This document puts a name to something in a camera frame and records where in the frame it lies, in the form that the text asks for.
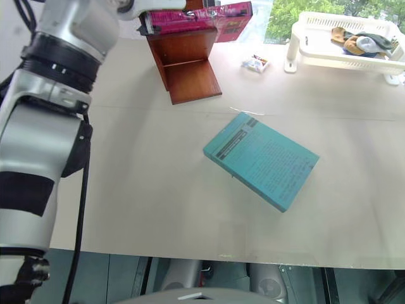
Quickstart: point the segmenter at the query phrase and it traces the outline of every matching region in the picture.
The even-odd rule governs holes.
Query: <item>white rack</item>
[[[351,56],[344,54],[343,49],[331,42],[331,31],[334,27],[357,34],[367,32],[384,36],[388,40],[396,38],[399,45],[392,50],[390,58],[377,55],[375,58]],[[399,84],[397,75],[405,71],[405,35],[392,22],[344,15],[333,15],[302,12],[298,22],[292,26],[284,70],[287,73],[297,71],[297,53],[301,61],[322,67],[364,70],[384,74],[389,84]]]

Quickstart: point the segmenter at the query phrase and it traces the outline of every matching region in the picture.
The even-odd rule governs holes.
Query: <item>book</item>
[[[218,133],[204,154],[281,212],[288,210],[319,159],[245,113]]]
[[[234,41],[253,16],[250,1],[195,10],[147,11],[140,16],[141,35],[165,35],[216,28],[215,42]]]

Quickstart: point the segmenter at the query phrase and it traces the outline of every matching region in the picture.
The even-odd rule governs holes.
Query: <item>metal floor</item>
[[[35,292],[33,304],[61,303],[72,256],[73,252],[68,250],[49,251],[51,279]],[[83,252],[71,303],[107,304],[133,297],[138,262],[137,256]],[[215,262],[214,270],[206,287],[249,290],[243,263]],[[335,269],[335,276],[341,304],[368,304],[368,296],[380,295],[394,278],[393,272],[388,270]],[[325,304],[319,269],[282,266],[282,277],[287,285],[289,304]],[[391,302],[403,303],[405,292]]]

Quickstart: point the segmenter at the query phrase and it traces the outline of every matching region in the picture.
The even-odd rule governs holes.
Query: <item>beige tabletop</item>
[[[242,69],[254,53],[260,75]],[[172,106],[145,41],[101,67],[82,249],[356,268],[405,267],[405,88],[375,73],[299,65],[285,47],[215,44],[223,95]],[[237,110],[320,155],[280,213],[203,155]],[[72,249],[81,173],[65,179],[51,246]]]

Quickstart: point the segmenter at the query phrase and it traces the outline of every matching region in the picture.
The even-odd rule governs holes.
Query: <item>table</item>
[[[152,257],[405,267],[405,89],[376,73],[299,66],[285,46],[215,44],[223,95],[172,106],[145,41],[100,68],[82,250]],[[241,69],[253,53],[271,65]],[[280,213],[203,155],[237,110],[320,155]],[[72,249],[81,173],[63,180],[51,246]]]

